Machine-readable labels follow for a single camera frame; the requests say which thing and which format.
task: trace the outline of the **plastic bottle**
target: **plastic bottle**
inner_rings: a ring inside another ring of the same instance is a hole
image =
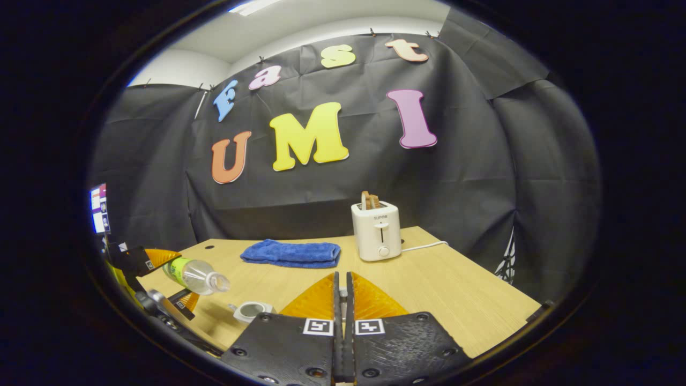
[[[230,284],[226,276],[216,272],[202,260],[176,258],[165,264],[162,270],[169,279],[181,284],[199,295],[212,295],[228,291]]]

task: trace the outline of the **pink letter i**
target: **pink letter i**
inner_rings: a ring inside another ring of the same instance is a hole
[[[407,149],[426,148],[438,142],[436,136],[429,131],[422,106],[419,104],[419,100],[424,96],[421,91],[393,90],[386,96],[395,101],[403,123],[400,146]]]

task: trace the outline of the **ceiling light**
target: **ceiling light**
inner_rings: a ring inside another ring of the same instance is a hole
[[[272,5],[273,3],[276,3],[279,0],[255,0],[255,1],[249,1],[248,3],[241,4],[235,8],[232,8],[229,10],[231,13],[238,13],[242,16],[248,16],[249,14],[252,14],[253,12],[257,12],[261,10],[262,8]]]

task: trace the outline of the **white cup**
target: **white cup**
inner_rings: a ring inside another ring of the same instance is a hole
[[[244,323],[250,323],[259,313],[276,312],[271,304],[262,302],[245,302],[238,307],[229,304],[228,307],[233,310],[233,317]]]

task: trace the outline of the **white toaster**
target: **white toaster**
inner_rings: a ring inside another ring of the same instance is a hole
[[[367,210],[362,210],[361,203],[351,206],[357,252],[368,262],[394,258],[401,252],[398,208],[379,203],[381,207]]]

